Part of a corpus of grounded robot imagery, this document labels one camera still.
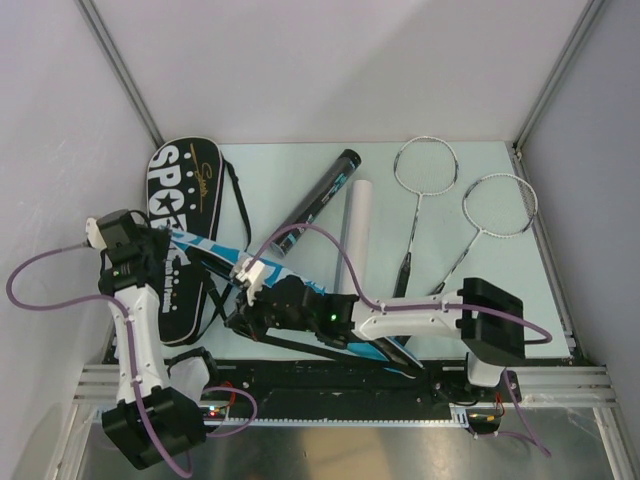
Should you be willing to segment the blue sport racket cover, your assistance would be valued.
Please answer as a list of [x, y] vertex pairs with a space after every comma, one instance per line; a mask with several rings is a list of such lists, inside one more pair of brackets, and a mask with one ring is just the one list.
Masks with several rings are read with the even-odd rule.
[[[184, 248], [187, 256], [195, 265], [225, 267], [227, 270], [220, 277], [225, 279], [229, 285], [239, 288], [241, 292], [242, 288], [231, 280], [231, 270], [240, 258], [253, 256], [178, 230], [171, 232], [171, 243]], [[353, 333], [355, 327], [354, 305], [362, 299], [360, 296], [328, 293], [324, 288], [300, 277], [280, 264], [265, 259], [257, 260], [266, 265], [266, 277], [263, 285], [271, 287], [286, 277], [297, 277], [318, 293], [322, 293], [324, 300], [322, 306], [317, 307], [322, 333], [321, 339], [317, 339], [311, 332], [271, 328], [265, 339], [255, 342], [338, 362], [352, 363], [368, 368], [385, 368], [409, 378], [421, 375], [424, 370], [422, 363], [396, 341], [382, 338], [370, 342], [355, 336]]]

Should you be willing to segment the white shuttlecock tube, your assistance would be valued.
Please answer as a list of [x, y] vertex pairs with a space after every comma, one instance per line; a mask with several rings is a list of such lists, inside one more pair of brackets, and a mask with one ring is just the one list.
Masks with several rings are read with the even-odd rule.
[[341, 244], [361, 287], [366, 274], [373, 203], [373, 184], [355, 180], [347, 191]]

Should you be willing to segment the black shuttlecock tube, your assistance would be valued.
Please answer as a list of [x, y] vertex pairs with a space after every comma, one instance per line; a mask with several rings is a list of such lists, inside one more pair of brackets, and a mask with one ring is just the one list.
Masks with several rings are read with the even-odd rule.
[[[319, 178], [303, 199], [293, 208], [277, 230], [283, 227], [304, 223], [311, 224], [328, 202], [346, 184], [356, 169], [361, 165], [361, 156], [352, 149], [345, 149], [328, 170]], [[271, 242], [270, 248], [279, 258], [284, 258], [304, 233], [304, 228], [297, 228], [279, 234]]]

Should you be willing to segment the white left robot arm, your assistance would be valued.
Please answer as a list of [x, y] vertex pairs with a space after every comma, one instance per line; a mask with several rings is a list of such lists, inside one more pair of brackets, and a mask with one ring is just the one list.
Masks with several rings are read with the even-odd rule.
[[220, 372], [195, 366], [187, 376], [191, 392], [171, 384], [161, 351], [159, 314], [170, 245], [166, 230], [134, 221], [128, 210], [112, 212], [97, 221], [110, 263], [99, 279], [99, 291], [110, 300], [116, 328], [120, 379], [115, 408], [104, 413], [107, 437], [137, 469], [161, 461], [175, 463], [206, 439], [199, 398], [214, 397], [221, 389]]

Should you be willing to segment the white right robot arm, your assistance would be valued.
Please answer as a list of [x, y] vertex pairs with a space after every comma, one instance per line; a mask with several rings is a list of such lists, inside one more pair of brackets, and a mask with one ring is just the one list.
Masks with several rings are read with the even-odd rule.
[[460, 340], [469, 351], [463, 391], [483, 401], [496, 392], [503, 371], [525, 357], [524, 326], [513, 312], [521, 304], [479, 278], [422, 301], [367, 303], [359, 295], [326, 293], [289, 275], [240, 293], [225, 324], [256, 342], [339, 361], [371, 360], [411, 377], [424, 366], [400, 338]]

